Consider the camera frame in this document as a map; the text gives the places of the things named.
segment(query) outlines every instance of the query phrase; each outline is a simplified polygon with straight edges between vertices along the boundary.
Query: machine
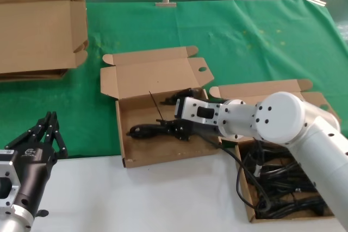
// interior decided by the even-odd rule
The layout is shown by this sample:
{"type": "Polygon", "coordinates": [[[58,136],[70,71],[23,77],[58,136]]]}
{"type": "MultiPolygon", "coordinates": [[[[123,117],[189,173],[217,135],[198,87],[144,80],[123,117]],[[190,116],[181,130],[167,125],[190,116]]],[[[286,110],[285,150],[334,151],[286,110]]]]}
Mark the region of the machine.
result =
{"type": "Polygon", "coordinates": [[[38,208],[52,167],[64,158],[67,149],[55,112],[0,150],[0,232],[29,232],[35,217],[48,215],[38,208]]]}
{"type": "Polygon", "coordinates": [[[205,135],[248,136],[288,148],[348,231],[348,140],[329,112],[278,92],[256,106],[183,97],[177,100],[175,117],[201,126],[205,135]]]}

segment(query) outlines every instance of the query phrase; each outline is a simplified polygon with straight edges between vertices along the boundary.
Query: black object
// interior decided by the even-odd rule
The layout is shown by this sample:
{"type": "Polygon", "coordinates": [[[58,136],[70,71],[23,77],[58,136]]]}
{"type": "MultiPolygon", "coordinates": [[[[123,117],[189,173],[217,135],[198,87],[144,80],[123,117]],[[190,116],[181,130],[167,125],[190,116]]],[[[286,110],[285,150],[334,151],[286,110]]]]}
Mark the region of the black object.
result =
{"type": "MultiPolygon", "coordinates": [[[[48,112],[45,118],[5,146],[6,150],[14,150],[12,162],[21,183],[20,190],[14,200],[15,205],[28,210],[33,217],[43,216],[38,212],[42,195],[50,178],[53,165],[58,159],[67,158],[67,149],[59,132],[56,112],[48,112]],[[59,151],[53,147],[56,140],[59,151]]],[[[0,155],[3,161],[5,154],[0,155]]]]}
{"type": "Polygon", "coordinates": [[[127,136],[134,139],[149,139],[158,135],[174,136],[178,140],[188,141],[192,135],[193,123],[186,120],[156,120],[160,124],[139,124],[131,127],[127,136]]]}
{"type": "Polygon", "coordinates": [[[36,213],[36,217],[47,217],[49,212],[45,209],[41,209],[36,213]]]}
{"type": "Polygon", "coordinates": [[[180,98],[192,97],[192,98],[198,99],[200,98],[200,96],[201,96],[200,89],[187,88],[185,90],[175,93],[171,97],[165,98],[165,100],[160,103],[163,105],[176,105],[177,100],[180,98]]]}
{"type": "MultiPolygon", "coordinates": [[[[255,208],[256,218],[278,219],[300,210],[312,210],[318,216],[324,215],[328,207],[320,196],[300,200],[294,197],[295,192],[317,192],[317,190],[286,148],[269,146],[256,141],[254,146],[251,146],[248,151],[244,151],[243,156],[243,163],[248,172],[254,172],[257,165],[262,167],[260,176],[257,178],[262,190],[259,186],[255,186],[259,195],[259,202],[255,208]],[[281,163],[272,163],[274,159],[280,159],[281,163]],[[290,159],[292,162],[283,164],[281,159],[290,159]],[[293,195],[293,200],[282,200],[282,197],[286,195],[293,195]],[[271,206],[268,211],[259,211],[269,203],[271,206]]],[[[239,184],[241,170],[242,168],[239,167],[237,184],[239,184]]],[[[246,174],[247,182],[254,185],[253,179],[248,173],[246,174]]],[[[240,194],[238,186],[236,189],[242,201],[250,206],[240,194]]]]}
{"type": "Polygon", "coordinates": [[[206,119],[214,118],[215,110],[213,108],[205,108],[199,106],[197,108],[197,116],[206,119]]]}

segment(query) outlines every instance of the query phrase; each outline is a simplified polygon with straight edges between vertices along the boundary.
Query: sticker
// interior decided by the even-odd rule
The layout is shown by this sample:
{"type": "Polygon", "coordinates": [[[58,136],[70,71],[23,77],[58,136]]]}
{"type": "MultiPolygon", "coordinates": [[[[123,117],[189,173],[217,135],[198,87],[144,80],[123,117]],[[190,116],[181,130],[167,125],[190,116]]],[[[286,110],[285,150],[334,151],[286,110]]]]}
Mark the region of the sticker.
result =
{"type": "Polygon", "coordinates": [[[29,156],[35,157],[36,151],[34,149],[27,149],[21,157],[29,156]]]}
{"type": "Polygon", "coordinates": [[[12,149],[0,149],[0,154],[14,154],[15,151],[12,149]]]}

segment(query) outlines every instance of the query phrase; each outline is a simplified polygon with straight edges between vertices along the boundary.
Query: cardboard box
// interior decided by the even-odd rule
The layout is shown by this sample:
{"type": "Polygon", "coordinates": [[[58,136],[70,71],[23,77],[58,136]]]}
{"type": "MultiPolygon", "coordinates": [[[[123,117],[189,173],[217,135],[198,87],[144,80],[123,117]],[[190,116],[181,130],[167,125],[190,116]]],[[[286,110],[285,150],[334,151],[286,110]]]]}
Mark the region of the cardboard box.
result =
{"type": "Polygon", "coordinates": [[[0,0],[0,80],[59,78],[87,58],[84,0],[0,0]]]}
{"type": "MultiPolygon", "coordinates": [[[[267,96],[272,93],[285,91],[290,92],[296,95],[298,98],[303,99],[309,103],[312,103],[318,107],[324,108],[333,115],[337,119],[337,114],[333,111],[328,101],[324,98],[324,96],[319,92],[305,92],[310,90],[313,87],[313,83],[308,79],[301,80],[283,80],[283,81],[266,81],[266,82],[258,82],[258,83],[248,83],[248,84],[234,84],[234,85],[224,85],[224,86],[215,86],[210,88],[209,93],[216,98],[224,98],[224,99],[241,99],[246,104],[255,105],[258,102],[263,101],[267,96]]],[[[235,147],[235,153],[237,157],[243,160],[243,152],[246,151],[251,145],[253,145],[253,138],[243,137],[240,140],[234,140],[238,142],[235,147]]],[[[246,177],[244,171],[241,172],[240,177],[240,188],[243,197],[253,205],[256,205],[258,202],[257,191],[253,185],[250,185],[246,181],[246,177]]],[[[317,193],[294,193],[296,199],[315,196],[317,193]]],[[[246,207],[246,212],[248,216],[248,220],[251,223],[258,222],[268,222],[275,220],[263,220],[257,219],[255,215],[255,211],[249,206],[246,207]]],[[[299,211],[293,213],[283,220],[308,220],[308,219],[321,219],[333,217],[332,213],[329,211],[327,213],[327,217],[318,217],[310,211],[299,211]]]]}
{"type": "MultiPolygon", "coordinates": [[[[116,101],[117,125],[124,167],[138,167],[216,153],[198,136],[189,142],[172,136],[135,140],[126,135],[137,124],[156,123],[159,106],[165,120],[174,120],[175,106],[161,105],[166,97],[187,88],[201,88],[214,79],[204,58],[189,58],[198,48],[177,47],[120,54],[106,54],[111,67],[101,69],[101,92],[116,101]]],[[[205,90],[201,97],[207,98],[205,90]]]]}

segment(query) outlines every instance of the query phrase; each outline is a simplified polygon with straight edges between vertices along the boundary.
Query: green cloth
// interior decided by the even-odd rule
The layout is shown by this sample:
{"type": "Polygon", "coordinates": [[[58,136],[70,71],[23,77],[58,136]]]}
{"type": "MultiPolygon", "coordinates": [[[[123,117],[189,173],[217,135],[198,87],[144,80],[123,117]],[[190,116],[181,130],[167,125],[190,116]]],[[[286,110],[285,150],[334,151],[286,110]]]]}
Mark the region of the green cloth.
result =
{"type": "Polygon", "coordinates": [[[348,136],[348,48],[326,8],[305,0],[88,3],[89,57],[62,80],[0,84],[5,145],[55,110],[70,156],[120,153],[114,99],[100,94],[102,56],[197,46],[214,85],[308,78],[348,136]]]}

